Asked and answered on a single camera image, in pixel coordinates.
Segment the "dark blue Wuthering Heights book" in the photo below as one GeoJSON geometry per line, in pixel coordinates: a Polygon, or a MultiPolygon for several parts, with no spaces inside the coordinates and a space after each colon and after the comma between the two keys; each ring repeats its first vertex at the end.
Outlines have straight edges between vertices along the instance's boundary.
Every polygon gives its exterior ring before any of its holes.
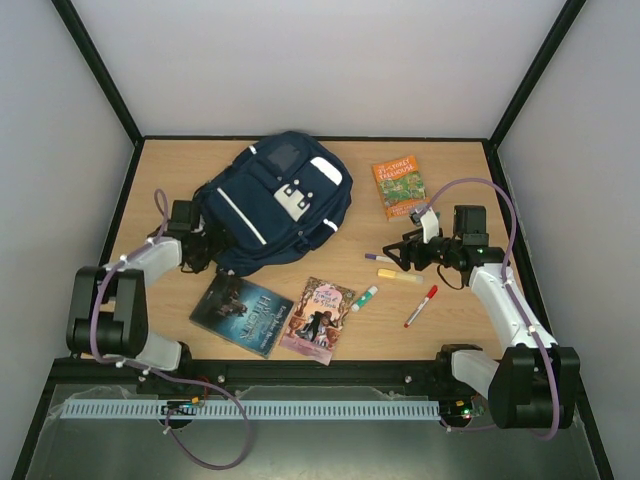
{"type": "Polygon", "coordinates": [[[219,273],[189,319],[205,330],[268,358],[294,302],[244,278],[219,273]]]}

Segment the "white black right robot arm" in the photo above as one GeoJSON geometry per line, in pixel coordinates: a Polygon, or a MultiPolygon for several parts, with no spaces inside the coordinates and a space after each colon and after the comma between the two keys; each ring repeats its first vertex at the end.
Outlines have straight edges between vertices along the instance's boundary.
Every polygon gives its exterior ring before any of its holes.
{"type": "Polygon", "coordinates": [[[474,345],[445,345],[436,379],[445,390],[472,387],[489,405],[501,429],[568,428],[575,411],[580,359],[562,347],[540,323],[518,288],[507,254],[489,244],[486,210],[457,205],[453,233],[446,237],[436,213],[415,208],[416,230],[384,247],[384,254],[403,271],[430,265],[459,272],[461,283],[484,306],[503,354],[495,361],[474,345]]]}

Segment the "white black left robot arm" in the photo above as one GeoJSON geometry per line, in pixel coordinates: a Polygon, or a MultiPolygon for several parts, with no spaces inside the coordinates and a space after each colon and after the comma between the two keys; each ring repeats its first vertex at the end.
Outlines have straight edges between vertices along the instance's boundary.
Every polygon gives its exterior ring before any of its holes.
{"type": "Polygon", "coordinates": [[[114,262],[77,271],[67,347],[118,368],[131,365],[144,373],[178,370],[190,356],[188,347],[151,330],[147,289],[175,269],[199,273],[209,262],[200,208],[193,201],[174,201],[171,214],[141,247],[114,262]]]}

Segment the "navy blue student backpack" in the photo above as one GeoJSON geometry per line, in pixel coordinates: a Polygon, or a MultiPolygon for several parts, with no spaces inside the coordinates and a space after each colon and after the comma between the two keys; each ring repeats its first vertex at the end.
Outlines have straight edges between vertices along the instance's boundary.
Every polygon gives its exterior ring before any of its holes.
{"type": "Polygon", "coordinates": [[[220,271],[247,276],[295,262],[342,225],[353,179],[312,136],[296,131],[249,145],[193,194],[220,271]]]}

